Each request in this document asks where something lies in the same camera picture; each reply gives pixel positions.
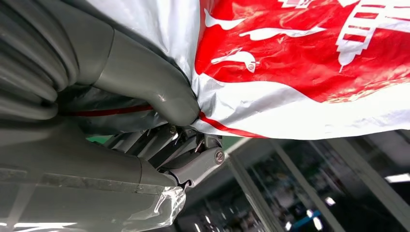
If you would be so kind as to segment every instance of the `clear plastic film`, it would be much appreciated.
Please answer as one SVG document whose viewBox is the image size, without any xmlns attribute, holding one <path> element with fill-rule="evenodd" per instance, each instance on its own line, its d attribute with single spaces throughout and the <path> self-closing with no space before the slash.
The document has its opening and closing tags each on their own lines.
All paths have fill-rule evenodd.
<svg viewBox="0 0 410 232">
<path fill-rule="evenodd" d="M 0 169 L 0 231 L 142 232 L 169 226 L 180 187 Z"/>
<path fill-rule="evenodd" d="M 59 93 L 60 114 L 69 116 L 87 135 L 136 132 L 166 121 L 144 100 L 92 86 L 71 86 Z"/>
</svg>

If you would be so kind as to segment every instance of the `printed graphic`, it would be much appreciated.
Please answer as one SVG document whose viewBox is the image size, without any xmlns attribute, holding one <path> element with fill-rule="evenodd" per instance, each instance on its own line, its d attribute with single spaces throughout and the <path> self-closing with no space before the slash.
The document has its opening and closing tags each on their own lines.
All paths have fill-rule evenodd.
<svg viewBox="0 0 410 232">
<path fill-rule="evenodd" d="M 204 25 L 196 72 L 225 83 L 277 82 L 326 103 L 410 82 L 409 0 L 284 3 L 300 2 L 218 3 L 213 18 L 246 20 L 228 31 Z"/>
<path fill-rule="evenodd" d="M 251 73 L 255 72 L 256 64 L 259 62 L 255 61 L 255 57 L 249 52 L 241 51 L 240 49 L 234 50 L 232 55 L 227 55 L 211 60 L 212 64 L 218 64 L 223 61 L 235 61 L 242 62 L 245 64 L 247 70 Z"/>
<path fill-rule="evenodd" d="M 376 28 L 410 33 L 410 2 L 362 0 L 350 13 L 337 39 L 338 61 L 343 67 L 369 47 Z"/>
<path fill-rule="evenodd" d="M 220 25 L 220 27 L 224 30 L 230 30 L 236 26 L 238 26 L 241 22 L 243 22 L 245 19 L 237 19 L 237 20 L 221 20 L 221 19 L 216 19 L 212 17 L 209 12 L 204 9 L 205 11 L 205 25 L 207 27 L 212 27 L 214 25 Z"/>
<path fill-rule="evenodd" d="M 278 0 L 283 2 L 282 8 L 294 7 L 296 9 L 307 8 L 313 0 Z"/>
<path fill-rule="evenodd" d="M 246 36 L 250 35 L 250 39 L 253 41 L 259 41 L 259 40 L 266 40 L 269 38 L 272 38 L 274 36 L 277 36 L 279 34 L 285 34 L 290 37 L 302 37 L 302 36 L 307 36 L 311 35 L 317 32 L 324 31 L 326 29 L 320 28 L 320 27 L 313 27 L 310 30 L 293 30 L 293 29 L 280 29 L 280 28 L 260 28 L 256 30 L 251 30 L 248 32 L 244 32 L 239 34 L 239 36 Z"/>
</svg>

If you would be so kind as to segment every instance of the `red and white plastic bag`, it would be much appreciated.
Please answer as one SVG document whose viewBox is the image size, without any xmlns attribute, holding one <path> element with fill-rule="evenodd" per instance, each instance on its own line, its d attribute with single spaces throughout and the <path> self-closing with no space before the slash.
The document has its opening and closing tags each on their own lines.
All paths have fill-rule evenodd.
<svg viewBox="0 0 410 232">
<path fill-rule="evenodd" d="M 199 131 L 323 139 L 410 129 L 409 0 L 88 0 L 190 78 Z"/>
</svg>

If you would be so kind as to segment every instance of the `bolt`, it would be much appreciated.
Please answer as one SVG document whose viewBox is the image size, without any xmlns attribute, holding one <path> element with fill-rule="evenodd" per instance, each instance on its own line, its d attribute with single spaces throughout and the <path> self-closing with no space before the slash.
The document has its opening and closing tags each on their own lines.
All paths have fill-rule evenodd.
<svg viewBox="0 0 410 232">
<path fill-rule="evenodd" d="M 169 128 L 169 132 L 170 132 L 171 134 L 175 134 L 175 133 L 176 133 L 176 127 L 175 127 L 175 126 L 171 126 L 171 127 Z"/>
<path fill-rule="evenodd" d="M 224 155 L 224 153 L 221 152 L 221 151 L 218 151 L 218 152 L 215 154 L 215 162 L 216 162 L 217 164 L 221 164 L 221 163 L 223 163 L 224 160 L 225 160 L 225 155 Z"/>
</svg>

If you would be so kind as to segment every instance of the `metal frame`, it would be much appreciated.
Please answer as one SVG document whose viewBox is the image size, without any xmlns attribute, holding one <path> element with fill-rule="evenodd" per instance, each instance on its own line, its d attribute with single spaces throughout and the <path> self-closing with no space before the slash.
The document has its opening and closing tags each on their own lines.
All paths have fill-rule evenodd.
<svg viewBox="0 0 410 232">
<path fill-rule="evenodd" d="M 333 230 L 336 232 L 344 232 L 345 230 L 341 226 L 341 224 L 337 221 L 335 216 L 330 212 L 324 202 L 320 199 L 316 190 L 309 184 L 309 182 L 303 177 L 303 174 L 299 171 L 296 165 L 292 162 L 291 158 L 286 154 L 283 148 L 275 141 L 271 140 L 272 146 L 275 148 L 276 152 L 278 153 L 279 157 L 285 163 L 285 165 L 289 168 L 291 173 L 294 175 L 295 179 L 299 182 L 301 187 L 305 190 L 308 196 L 311 198 L 313 203 L 322 213 L 322 215 L 326 218 L 327 222 L 332 226 Z"/>
<path fill-rule="evenodd" d="M 269 232 L 284 232 L 278 219 L 272 213 L 261 192 L 259 192 L 240 161 L 235 156 L 230 156 L 226 162 L 265 229 Z"/>
<path fill-rule="evenodd" d="M 328 139 L 328 143 L 345 160 L 366 186 L 392 215 L 410 231 L 410 207 L 388 183 L 362 158 L 356 149 L 343 138 Z"/>
</svg>

